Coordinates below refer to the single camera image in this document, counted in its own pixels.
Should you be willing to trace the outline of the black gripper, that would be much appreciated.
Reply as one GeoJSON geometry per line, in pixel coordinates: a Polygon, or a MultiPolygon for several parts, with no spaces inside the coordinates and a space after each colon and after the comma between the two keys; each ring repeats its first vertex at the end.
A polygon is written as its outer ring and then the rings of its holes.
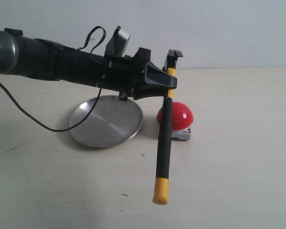
{"type": "Polygon", "coordinates": [[[133,57],[95,55],[95,73],[95,87],[134,100],[164,96],[177,87],[177,78],[150,62],[150,50],[142,47],[133,57]]]}

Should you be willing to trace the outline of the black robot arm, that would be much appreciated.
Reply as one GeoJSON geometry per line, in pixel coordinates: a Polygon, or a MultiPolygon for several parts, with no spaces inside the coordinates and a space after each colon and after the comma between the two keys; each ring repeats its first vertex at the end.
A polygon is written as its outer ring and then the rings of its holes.
{"type": "Polygon", "coordinates": [[[117,27],[101,56],[6,28],[0,31],[0,74],[103,88],[119,92],[121,99],[163,96],[175,89],[177,79],[151,62],[150,50],[124,54],[129,39],[117,27]]]}

